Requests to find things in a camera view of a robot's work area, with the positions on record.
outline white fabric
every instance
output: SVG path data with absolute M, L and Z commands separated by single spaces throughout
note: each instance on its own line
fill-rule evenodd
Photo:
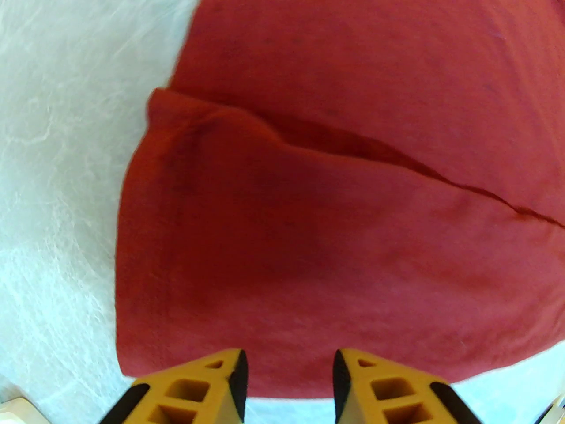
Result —
M 0 400 L 24 395 L 52 424 L 97 423 L 129 384 L 114 347 L 119 191 L 195 4 L 0 0 Z M 486 424 L 530 424 L 564 379 L 561 344 L 458 391 Z M 254 400 L 247 416 L 329 424 L 333 406 Z

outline yellow 3d-printed part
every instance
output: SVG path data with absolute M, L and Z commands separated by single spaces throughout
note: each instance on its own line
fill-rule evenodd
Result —
M 245 352 L 218 352 L 136 380 L 100 424 L 241 424 L 247 385 Z M 441 378 L 353 349 L 333 390 L 338 424 L 480 424 Z
M 333 389 L 339 424 L 480 424 L 443 379 L 354 349 L 335 354 Z
M 100 424 L 241 424 L 245 352 L 229 349 L 137 379 Z

